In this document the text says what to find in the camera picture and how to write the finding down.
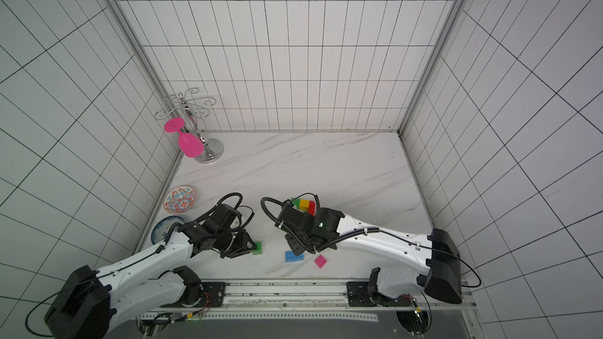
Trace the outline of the red lego brick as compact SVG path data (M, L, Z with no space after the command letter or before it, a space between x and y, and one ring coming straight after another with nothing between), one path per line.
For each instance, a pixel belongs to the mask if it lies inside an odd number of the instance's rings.
M308 213L312 216L315 215L317 210L317 205L314 201L309 201Z

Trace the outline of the magenta lego brick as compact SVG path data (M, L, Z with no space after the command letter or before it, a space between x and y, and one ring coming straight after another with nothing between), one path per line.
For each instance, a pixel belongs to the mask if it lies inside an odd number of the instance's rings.
M328 263L327 259L323 256L323 255L319 255L315 260L314 260L315 265L322 269L326 263Z

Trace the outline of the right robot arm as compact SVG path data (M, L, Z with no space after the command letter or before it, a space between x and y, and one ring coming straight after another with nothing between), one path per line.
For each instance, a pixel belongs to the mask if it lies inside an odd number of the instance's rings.
M295 255L326 250L353 249L391 260L378 266L371 282L376 292L397 298L412 290L448 304L463 302L463 260L450 235L433 229L429 235L384 229L338 210L320 207L311 214L295 208L291 200L261 199L265 215L285 232Z

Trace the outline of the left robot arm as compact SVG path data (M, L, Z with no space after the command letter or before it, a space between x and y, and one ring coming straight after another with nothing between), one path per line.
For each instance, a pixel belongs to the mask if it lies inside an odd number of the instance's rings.
M196 221L172 224L164 240L97 270L73 271L54 298L44 321L55 338L102 338L123 322L164 305L205 306L201 278L188 265L213 250L235 258L257 249L239 216L220 204Z

